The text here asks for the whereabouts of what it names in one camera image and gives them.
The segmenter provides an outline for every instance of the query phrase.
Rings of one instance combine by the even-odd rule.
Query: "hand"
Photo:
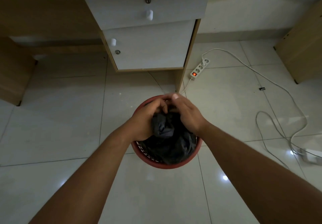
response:
[[[163,110],[168,112],[168,107],[162,98],[158,98],[137,111],[126,123],[133,141],[143,141],[152,136],[151,119],[154,113]]]
[[[172,104],[177,107],[183,125],[195,135],[200,136],[202,129],[209,122],[201,115],[199,109],[182,95],[168,94],[166,98],[172,99]]]

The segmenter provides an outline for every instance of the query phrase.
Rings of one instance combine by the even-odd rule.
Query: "white cabinet door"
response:
[[[118,70],[183,67],[194,25],[188,20],[103,33]]]
[[[208,0],[86,0],[101,30],[201,19]],[[147,11],[153,11],[152,19]]]

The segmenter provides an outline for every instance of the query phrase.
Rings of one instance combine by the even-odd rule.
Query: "drawer handle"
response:
[[[116,39],[111,39],[111,46],[116,46]]]
[[[152,20],[153,19],[153,11],[152,10],[147,10],[147,19]]]

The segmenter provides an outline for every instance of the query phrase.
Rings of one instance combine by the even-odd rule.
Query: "trash bag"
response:
[[[173,165],[186,160],[195,151],[197,138],[182,124],[179,113],[156,113],[151,126],[153,135],[139,143],[154,160]]]

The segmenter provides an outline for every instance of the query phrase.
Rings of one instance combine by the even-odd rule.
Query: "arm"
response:
[[[261,223],[320,223],[322,192],[210,124],[188,99],[172,95],[188,130],[201,137]]]
[[[167,113],[165,102],[157,99],[112,132],[30,224],[97,223],[126,149],[132,141],[142,141],[152,135],[151,118],[159,107]]]

